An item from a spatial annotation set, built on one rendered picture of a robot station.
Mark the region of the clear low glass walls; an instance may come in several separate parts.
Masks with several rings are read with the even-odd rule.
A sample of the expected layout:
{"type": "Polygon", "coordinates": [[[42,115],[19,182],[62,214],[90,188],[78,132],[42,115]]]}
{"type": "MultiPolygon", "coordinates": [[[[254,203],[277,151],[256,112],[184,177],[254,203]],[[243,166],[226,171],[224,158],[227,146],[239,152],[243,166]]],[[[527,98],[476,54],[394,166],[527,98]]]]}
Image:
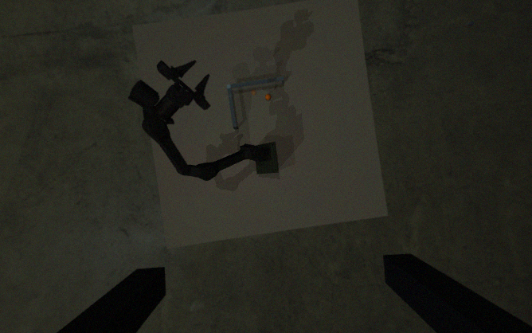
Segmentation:
{"type": "MultiPolygon", "coordinates": [[[[245,87],[240,87],[240,88],[238,88],[238,87],[231,88],[232,97],[233,97],[233,92],[244,91],[244,90],[249,90],[249,89],[254,89],[254,88],[271,87],[271,86],[281,85],[282,83],[283,83],[283,80],[278,80],[278,81],[267,82],[267,83],[262,83],[262,84],[256,84],[256,85],[251,85],[251,86],[245,86],[245,87]]],[[[236,123],[237,123],[234,100],[233,100],[233,106],[234,106],[235,118],[236,118],[236,123]]]]}

